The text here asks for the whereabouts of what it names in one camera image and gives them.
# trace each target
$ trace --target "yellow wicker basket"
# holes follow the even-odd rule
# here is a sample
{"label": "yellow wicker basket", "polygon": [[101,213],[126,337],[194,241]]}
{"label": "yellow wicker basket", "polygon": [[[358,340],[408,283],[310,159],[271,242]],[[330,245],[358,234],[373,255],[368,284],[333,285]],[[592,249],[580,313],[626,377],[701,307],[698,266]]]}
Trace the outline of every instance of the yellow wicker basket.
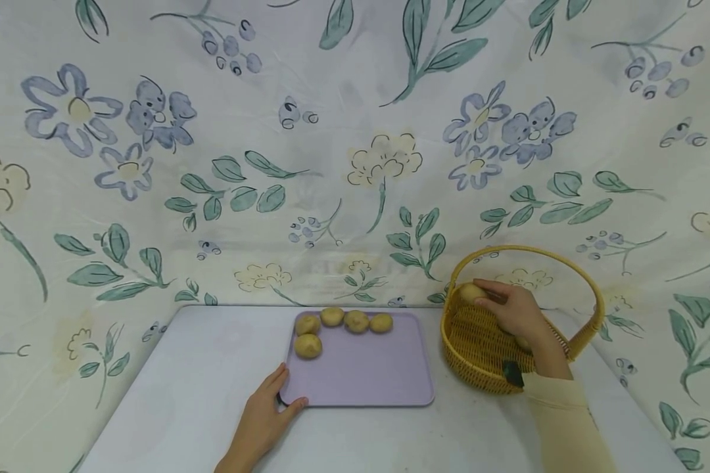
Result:
{"label": "yellow wicker basket", "polygon": [[519,250],[530,251],[558,260],[568,265],[589,284],[594,292],[596,305],[594,315],[587,325],[579,330],[573,338],[566,340],[549,320],[548,324],[556,338],[563,345],[563,351],[569,361],[588,344],[602,327],[605,317],[605,303],[598,285],[573,262],[549,251],[539,250],[519,245],[501,245],[488,247],[469,254],[461,261],[452,273],[448,288],[448,297],[444,301],[444,313],[441,320],[442,344],[444,357],[450,369],[465,382],[494,394],[513,394],[521,392],[521,388],[510,384],[504,377],[502,365],[504,360],[518,363],[521,372],[534,370],[534,357],[515,343],[515,338],[500,330],[494,314],[477,305],[466,303],[460,298],[456,287],[456,279],[465,265],[475,258],[495,251]]}

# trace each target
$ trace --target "small potato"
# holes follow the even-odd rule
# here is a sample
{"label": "small potato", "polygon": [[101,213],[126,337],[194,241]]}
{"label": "small potato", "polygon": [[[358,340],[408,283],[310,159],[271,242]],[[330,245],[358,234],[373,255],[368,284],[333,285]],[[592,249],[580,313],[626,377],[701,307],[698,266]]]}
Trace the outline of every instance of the small potato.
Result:
{"label": "small potato", "polygon": [[295,340],[295,353],[297,357],[305,359],[317,358],[323,350],[321,339],[314,334],[304,334]]}
{"label": "small potato", "polygon": [[469,304],[473,304],[474,300],[478,298],[489,298],[489,296],[486,295],[484,289],[479,288],[479,286],[472,282],[467,282],[460,286],[460,298]]}
{"label": "small potato", "polygon": [[368,330],[368,315],[361,310],[350,310],[344,316],[344,326],[354,334],[361,334]]}
{"label": "small potato", "polygon": [[369,327],[371,332],[383,334],[392,329],[392,317],[388,313],[380,313],[374,315],[371,319]]}
{"label": "small potato", "polygon": [[344,310],[340,307],[326,307],[321,310],[321,323],[326,327],[338,327],[344,319]]}
{"label": "small potato", "polygon": [[299,337],[305,334],[317,334],[321,329],[321,321],[312,314],[305,314],[295,322],[295,334]]}

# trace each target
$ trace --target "woven basket handle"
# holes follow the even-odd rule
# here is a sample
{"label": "woven basket handle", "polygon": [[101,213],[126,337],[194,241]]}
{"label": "woven basket handle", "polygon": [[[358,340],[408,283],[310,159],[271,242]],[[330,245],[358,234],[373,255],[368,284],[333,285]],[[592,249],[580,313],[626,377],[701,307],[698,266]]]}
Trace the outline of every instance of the woven basket handle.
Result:
{"label": "woven basket handle", "polygon": [[504,250],[529,251],[530,253],[541,254],[546,257],[555,259],[556,261],[559,261],[560,263],[563,263],[569,268],[573,269],[576,273],[580,275],[581,278],[583,278],[587,282],[587,284],[589,284],[589,287],[594,293],[594,299],[596,300],[596,308],[594,310],[593,316],[591,317],[591,319],[589,319],[589,322],[583,327],[581,327],[581,329],[568,342],[569,347],[571,349],[571,358],[575,358],[576,355],[578,355],[581,350],[583,350],[589,344],[589,340],[594,337],[594,334],[597,333],[602,327],[602,323],[605,318],[605,301],[603,300],[600,288],[598,287],[598,285],[596,285],[594,279],[591,279],[589,274],[585,273],[584,270],[579,268],[578,265],[573,263],[573,261],[563,258],[559,254],[551,253],[547,250],[540,250],[539,248],[526,247],[518,244],[503,244],[496,247],[484,248],[483,250],[479,250],[475,253],[469,254],[463,259],[463,261],[458,263],[458,265],[452,272],[452,278],[450,279],[450,288],[448,290],[448,294],[451,294],[453,290],[455,290],[456,280],[458,279],[460,272],[463,271],[463,268],[465,268],[468,263],[485,254],[495,253],[495,251]]}

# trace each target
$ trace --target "purple cutting board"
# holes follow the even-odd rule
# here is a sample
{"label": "purple cutting board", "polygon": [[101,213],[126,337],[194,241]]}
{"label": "purple cutting board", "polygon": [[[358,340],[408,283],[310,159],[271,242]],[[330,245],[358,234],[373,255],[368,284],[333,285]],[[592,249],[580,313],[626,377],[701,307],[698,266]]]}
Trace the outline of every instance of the purple cutting board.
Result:
{"label": "purple cutting board", "polygon": [[[306,311],[297,315],[299,319]],[[366,313],[373,317],[377,312]],[[406,407],[428,405],[434,384],[421,325],[411,313],[392,313],[391,332],[352,334],[344,325],[321,326],[323,352],[316,359],[295,354],[295,331],[287,352],[289,380],[284,404],[307,397],[311,407]]]}

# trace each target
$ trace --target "sleeve cuff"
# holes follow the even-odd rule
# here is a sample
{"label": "sleeve cuff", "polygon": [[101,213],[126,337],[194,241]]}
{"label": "sleeve cuff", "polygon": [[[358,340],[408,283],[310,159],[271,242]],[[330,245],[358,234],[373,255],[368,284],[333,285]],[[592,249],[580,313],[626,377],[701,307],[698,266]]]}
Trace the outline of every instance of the sleeve cuff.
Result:
{"label": "sleeve cuff", "polygon": [[588,407],[584,388],[577,380],[544,378],[536,373],[524,373],[523,383],[523,391],[529,399],[568,407]]}

